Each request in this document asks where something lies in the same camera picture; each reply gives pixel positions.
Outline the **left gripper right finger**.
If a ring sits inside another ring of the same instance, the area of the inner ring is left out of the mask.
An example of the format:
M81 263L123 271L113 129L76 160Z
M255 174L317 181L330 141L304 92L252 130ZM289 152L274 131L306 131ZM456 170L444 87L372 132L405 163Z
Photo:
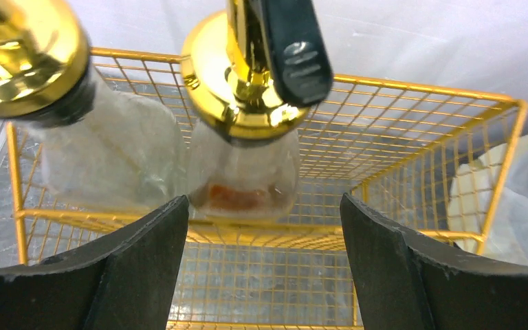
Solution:
M436 241L350 194L340 218L366 329L528 329L528 266Z

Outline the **clear oil bottle gold spout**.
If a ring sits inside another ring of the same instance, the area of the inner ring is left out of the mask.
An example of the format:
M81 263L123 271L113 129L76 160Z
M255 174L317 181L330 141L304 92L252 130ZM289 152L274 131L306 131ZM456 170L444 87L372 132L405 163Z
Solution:
M65 203L146 214L184 192L173 112L108 86L64 1L0 1L0 120L41 143L43 184Z

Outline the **brown-sauce bottle gold spout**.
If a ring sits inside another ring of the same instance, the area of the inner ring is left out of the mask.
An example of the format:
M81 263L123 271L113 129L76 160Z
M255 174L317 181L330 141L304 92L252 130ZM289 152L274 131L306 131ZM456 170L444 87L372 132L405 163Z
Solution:
M187 36L181 75L197 116L188 198L215 221L275 221L298 195L298 127L333 70L312 1L229 1Z

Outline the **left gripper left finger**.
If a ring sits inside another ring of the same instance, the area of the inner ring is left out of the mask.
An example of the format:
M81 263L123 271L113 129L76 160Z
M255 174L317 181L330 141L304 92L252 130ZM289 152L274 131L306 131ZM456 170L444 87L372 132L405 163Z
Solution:
M0 268L0 329L165 329L188 200L36 265Z

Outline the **bin with plastic liner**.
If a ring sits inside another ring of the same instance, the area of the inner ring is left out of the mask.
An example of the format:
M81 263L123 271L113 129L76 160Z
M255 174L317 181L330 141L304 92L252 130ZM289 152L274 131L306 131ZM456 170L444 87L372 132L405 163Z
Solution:
M482 229L506 148L501 144L459 166L447 209L451 231ZM528 135L518 141L483 256L528 265Z

